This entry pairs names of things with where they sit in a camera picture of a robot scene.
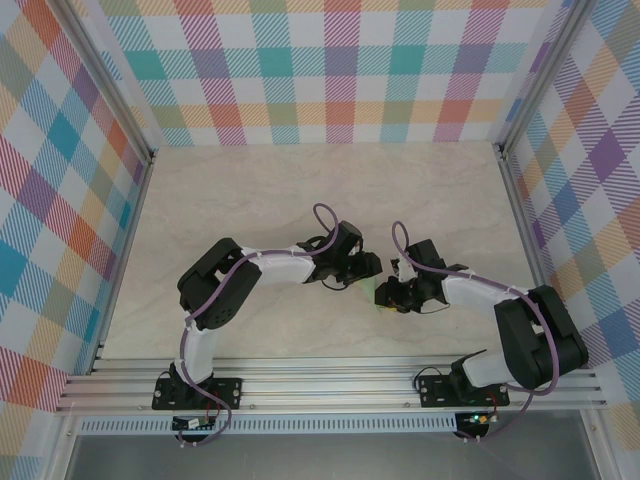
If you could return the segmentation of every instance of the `green object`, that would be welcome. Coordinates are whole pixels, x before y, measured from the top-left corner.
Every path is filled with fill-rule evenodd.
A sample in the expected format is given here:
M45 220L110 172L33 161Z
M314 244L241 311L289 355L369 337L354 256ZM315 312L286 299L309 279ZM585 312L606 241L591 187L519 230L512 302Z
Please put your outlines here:
M380 312L381 307L378 307L376 305L376 279L373 277L364 278L358 282L358 285L360 285L360 288L362 288L362 291L367 296L369 301L373 305L375 305L378 312Z

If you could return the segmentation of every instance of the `metal strip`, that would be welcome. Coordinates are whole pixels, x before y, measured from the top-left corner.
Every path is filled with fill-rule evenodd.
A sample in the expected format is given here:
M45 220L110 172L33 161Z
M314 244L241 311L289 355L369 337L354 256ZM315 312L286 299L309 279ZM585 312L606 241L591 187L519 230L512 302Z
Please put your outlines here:
M129 65L127 57L120 47L120 42L118 42L118 39L111 28L109 19L102 10L99 0L84 0L84 5L89 13L89 18L98 30L102 41L109 49L111 58L113 58L113 62L118 67L120 75L122 75L122 79L124 80L129 93L131 93L136 106L140 109L140 113L144 117L145 122L147 122L151 137L155 142L154 147L159 148L162 145L166 145L160 125L151 110L147 97L142 91L142 88L131 69L131 65Z
M136 229L138 228L138 222L140 221L140 215L142 214L142 206L147 196L147 191L149 190L152 173L153 164L147 164L145 166L145 171L142 177L142 183L140 184L140 193L138 193L136 206L133 210L133 216L131 217L129 231L127 232L127 236L124 240L120 259L118 260L118 264L116 265L116 271L113 277L113 286L111 287L111 291L109 292L109 298L106 303L104 316L102 318L102 322L100 323L100 331L98 332L96 338L93 340L95 344L91 346L93 355L87 356L87 360L85 361L85 365L83 366L84 372L89 373L92 370L93 362L99 356L98 351L101 349L101 346L104 345L104 342L107 339L107 334L109 333L109 327L111 325L111 319L113 318L113 312L116 308L116 301L118 300L118 294L120 293L120 287L122 286L122 279L124 278L124 272L127 268L129 255L131 254L133 238L135 237Z
M77 417L67 417L61 420L57 425L56 440L51 442L53 444L52 450L43 455L43 467L39 477L43 480L65 478L71 463L81 422Z
M522 84L527 78L531 65L533 65L533 62L544 43L544 39L553 25L553 21L558 15L558 11L562 7L562 3L563 0L549 0L545 5L542 15L540 16L540 19L533 31L533 35L529 39L527 49L522 55L520 65L511 78L511 83L509 84L507 93L504 96L500 112L491 125L491 129L487 135L487 139L490 142L493 143L499 141L498 135L500 135L500 130L502 130L502 127L507 120L507 116L509 115L509 111L518 98L520 88L522 88Z
M497 145L493 146L496 159L498 160L498 167L500 168L500 174L504 181L504 186L507 190L507 197L509 197L509 203L511 204L511 211L516 220L516 226L518 227L518 233L520 234L520 240L524 247L524 253L529 263L529 269L533 275L533 281L536 286L544 285L548 283L548 278L542 266L542 259L540 257L540 250L536 245L535 235L531 229L531 224L527 219L527 215L524 211L524 202L520 195L520 190L517 187L516 180L511 170L511 165L505 160L500 149Z
M414 375L425 366L443 374L458 357L217 359L220 376L244 379L239 417L251 414L463 412L473 408L420 407ZM151 410L155 379L171 359L97 360L91 376L71 377L58 405L61 415L166 415ZM527 395L514 392L502 410L518 410ZM538 397L533 410L604 408L591 370L562 376L557 389Z
M79 435L175 435L171 416L84 417ZM225 414L217 425L224 424ZM420 433L454 432L453 413L244 415L234 416L225 435L283 435L332 433Z
M542 102L549 85L551 85L551 82L556 78L558 71L573 46L573 42L597 3L598 0L576 0L573 4L558 38L540 66L540 72L536 77L536 81L529 95L527 95L520 110L518 110L511 129L505 137L504 150L507 154L517 145L529 126L529 122L538 109L540 102Z
M602 412L583 410L581 415L600 477L607 480L622 480L620 469L607 437Z
M122 130L127 135L136 153L140 158L150 163L152 148L145 140L138 122L133 118L131 110L111 77L107 66L104 64L100 52L88 37L75 10L67 0L49 0L48 4L58 23L60 23L69 40L71 40L78 55L80 55L83 65L91 75L98 90L100 90L107 104L111 107L114 116L122 126Z

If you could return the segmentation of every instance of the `black mounting plate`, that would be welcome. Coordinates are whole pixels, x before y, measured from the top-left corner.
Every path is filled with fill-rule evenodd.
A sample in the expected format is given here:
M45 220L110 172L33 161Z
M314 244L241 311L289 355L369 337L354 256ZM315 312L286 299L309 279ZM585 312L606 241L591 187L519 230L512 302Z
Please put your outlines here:
M500 392L500 385L489 385L471 394L466 402L462 402L456 394L449 377L446 375L421 375L417 385L420 392L420 406L433 407L493 407L492 393L498 407L509 405L509 393Z
M242 379L241 378L217 378L208 381L206 391L218 398L231 407L231 410L240 408L240 400L242 398ZM159 378L156 381L155 392L151 408L153 410L206 410L213 412L217 410L216 405L210 405L210 400L198 392L193 392L193 396L188 400L184 400L180 395L176 395L174 383L171 378Z

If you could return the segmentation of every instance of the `red wire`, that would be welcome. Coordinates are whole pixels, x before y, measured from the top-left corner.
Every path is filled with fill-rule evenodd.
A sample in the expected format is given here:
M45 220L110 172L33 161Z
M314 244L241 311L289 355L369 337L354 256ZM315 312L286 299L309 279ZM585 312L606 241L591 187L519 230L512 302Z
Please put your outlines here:
M492 413L492 415L495 415L496 413L498 413L498 400L496 400L496 396L492 392L487 392L487 393L491 397L491 400L493 400L493 413Z
M213 391L213 394L218 398L220 397L220 395L218 395L218 392L216 392L215 390ZM214 421L218 420L218 417L220 416L220 404L216 403L216 405L218 405L218 412L216 413L216 417L213 419Z

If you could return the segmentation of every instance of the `perforated metal strip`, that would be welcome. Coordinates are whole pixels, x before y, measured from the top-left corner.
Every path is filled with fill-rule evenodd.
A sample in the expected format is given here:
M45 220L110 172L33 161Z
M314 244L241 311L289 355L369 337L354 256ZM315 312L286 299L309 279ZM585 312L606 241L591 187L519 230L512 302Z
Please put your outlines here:
M85 417L80 435L167 435L170 416ZM225 435L453 432L455 414L238 415Z

